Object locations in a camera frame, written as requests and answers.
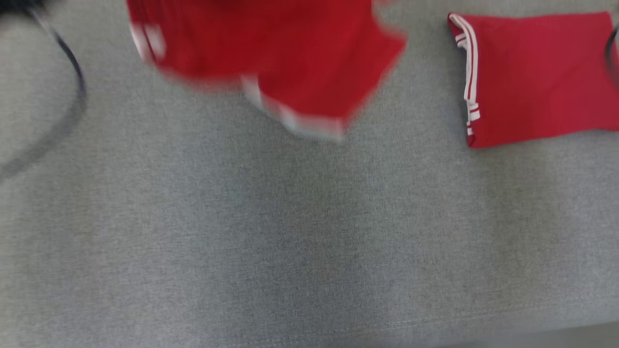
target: clothing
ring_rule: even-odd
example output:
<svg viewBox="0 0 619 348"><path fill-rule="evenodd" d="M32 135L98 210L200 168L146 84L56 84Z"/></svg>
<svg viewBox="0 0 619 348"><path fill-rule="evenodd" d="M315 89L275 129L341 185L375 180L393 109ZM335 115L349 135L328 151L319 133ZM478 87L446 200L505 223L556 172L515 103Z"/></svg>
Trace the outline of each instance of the clothing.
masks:
<svg viewBox="0 0 619 348"><path fill-rule="evenodd" d="M448 23L467 52L469 146L619 129L619 91L604 61L613 29L608 13L521 19L452 13Z"/></svg>
<svg viewBox="0 0 619 348"><path fill-rule="evenodd" d="M405 47L372 0L128 0L140 56L192 82L237 82L291 131L340 139Z"/></svg>

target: seam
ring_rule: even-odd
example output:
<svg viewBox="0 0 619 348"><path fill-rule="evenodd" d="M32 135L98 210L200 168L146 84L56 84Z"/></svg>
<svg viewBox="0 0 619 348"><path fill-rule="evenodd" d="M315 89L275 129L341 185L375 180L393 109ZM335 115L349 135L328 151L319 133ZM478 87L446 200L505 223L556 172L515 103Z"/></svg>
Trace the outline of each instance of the seam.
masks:
<svg viewBox="0 0 619 348"><path fill-rule="evenodd" d="M428 325L428 324L450 323L453 321L467 319L470 316L482 316L482 315L488 315L488 314L493 314L493 313L499 313L502 311L539 310L542 308L547 308L547 307L551 307L554 305L566 304L569 302L572 302L572 303L569 303L569 305L578 305L581 303L594 302L595 300L604 301L604 300L616 299L618 297L619 297L619 294L611 295L611 296L574 297L574 298L569 298L569 299L561 300L561 301L542 302L542 303L538 303L532 306L530 306L529 304L515 305L515 306L493 308L493 309L480 310L480 311L460 312L460 313L456 313L453 315L446 315L446 316L436 316L433 318L428 318L427 320L423 320L420 323L414 323L414 324L408 324L408 323L413 323L416 320L392 321L388 323L369 324L369 325L364 325L364 326L356 326L352 328L333 329L333 330L327 330L327 331L306 333L306 334L301 334L301 335L296 335L296 336L266 339L262 341L245 342L245 343L239 343L239 344L231 344L227 346L217 346L214 348L237 348L237 347L244 347L244 346L251 346L251 345L259 346L262 348L268 348L268 347L280 346L290 341L305 342L305 341L310 341L313 339L345 337L345 336L349 336L353 334L365 334L365 333L372 333L372 332L378 332L378 331L389 331L389 330L404 329L404 328L414 328L416 326L423 326L423 325ZM367 328L375 328L378 326L391 326L391 325L400 325L400 324L407 324L407 325L398 326L396 328L380 328L380 329L373 329L369 331L363 330Z"/></svg>

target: black cable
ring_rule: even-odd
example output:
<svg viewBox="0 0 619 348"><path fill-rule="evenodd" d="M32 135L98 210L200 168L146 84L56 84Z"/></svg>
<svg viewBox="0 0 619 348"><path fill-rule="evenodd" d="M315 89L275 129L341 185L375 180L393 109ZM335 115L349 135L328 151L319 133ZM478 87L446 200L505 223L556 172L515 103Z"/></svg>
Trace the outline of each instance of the black cable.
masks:
<svg viewBox="0 0 619 348"><path fill-rule="evenodd" d="M617 32L619 32L619 25L615 27L613 32L610 34L608 41L606 42L606 49L604 49L604 58L606 60L606 67L608 68L610 78L613 80L617 88L619 88L619 67L617 67L617 65L615 64L615 55L613 54Z"/></svg>
<svg viewBox="0 0 619 348"><path fill-rule="evenodd" d="M77 95L66 113L65 117L56 123L43 137L36 143L23 150L8 162L0 163L0 184L5 180L24 171L33 163L40 160L49 150L51 150L62 138L67 136L81 119L83 110L86 106L87 90L86 81L77 59L63 38L37 13L36 9L28 10L32 19L45 30L52 39L60 46L64 54L69 58L77 79Z"/></svg>

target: gray fabric surface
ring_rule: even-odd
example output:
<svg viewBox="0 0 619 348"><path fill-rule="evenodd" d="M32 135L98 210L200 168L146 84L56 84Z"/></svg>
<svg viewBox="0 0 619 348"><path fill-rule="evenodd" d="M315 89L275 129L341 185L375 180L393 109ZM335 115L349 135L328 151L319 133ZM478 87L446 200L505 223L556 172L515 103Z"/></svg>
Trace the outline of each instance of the gray fabric surface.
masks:
<svg viewBox="0 0 619 348"><path fill-rule="evenodd" d="M143 65L122 1L66 1L89 109L0 185L0 347L411 347L619 320L619 135L468 149L446 26L614 2L396 2L408 52L333 144ZM4 162L74 81L18 20L0 57Z"/></svg>

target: white stripe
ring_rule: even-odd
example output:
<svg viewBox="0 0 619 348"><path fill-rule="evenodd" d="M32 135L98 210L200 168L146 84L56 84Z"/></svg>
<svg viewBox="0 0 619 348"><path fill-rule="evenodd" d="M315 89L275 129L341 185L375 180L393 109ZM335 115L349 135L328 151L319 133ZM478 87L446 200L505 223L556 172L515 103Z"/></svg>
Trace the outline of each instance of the white stripe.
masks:
<svg viewBox="0 0 619 348"><path fill-rule="evenodd" d="M464 86L464 100L469 100L469 85L472 81L471 78L471 70L472 70L472 61L473 61L473 52L470 50L470 46L471 45L464 45L463 43L467 43L467 41L470 40L466 29L464 28L462 22L460 22L460 17L458 17L456 14L451 14L449 16L449 19L456 24L458 27L460 27L462 30L464 30L464 35L467 37L467 39L465 41L460 41L461 45L458 45L458 47L464 47L466 49L466 85Z"/></svg>
<svg viewBox="0 0 619 348"><path fill-rule="evenodd" d="M150 47L153 49L153 53L155 53L158 59L162 59L165 56L166 46L161 28L159 26L153 27L146 25L144 29L146 31L146 37L149 39Z"/></svg>
<svg viewBox="0 0 619 348"><path fill-rule="evenodd" d="M460 21L462 22L462 24L464 24L464 26L469 29L470 32L470 40L472 42L472 46L473 46L473 81L472 81L472 86L471 86L471 90L470 90L470 101L472 103L475 103L475 101L477 100L477 70L478 70L478 66L479 66L479 44L477 43L477 35L475 34L475 30L473 30L473 26L468 23L463 17L457 15L456 17L458 17L460 19Z"/></svg>
<svg viewBox="0 0 619 348"><path fill-rule="evenodd" d="M341 120L300 114L286 104L263 94L255 76L243 76L241 83L246 98L262 111L266 111L269 116L277 117L291 133L322 140L341 141L344 139L344 125Z"/></svg>
<svg viewBox="0 0 619 348"><path fill-rule="evenodd" d="M479 120L481 117L481 114L479 113L479 109L477 109L477 111L473 111L472 113L469 113L469 118L471 121L477 121Z"/></svg>
<svg viewBox="0 0 619 348"><path fill-rule="evenodd" d="M146 41L142 27L137 24L131 24L129 29L131 31L131 37L133 37L133 42L136 44L137 52L140 54L140 58L142 58L143 61L150 61L149 43Z"/></svg>

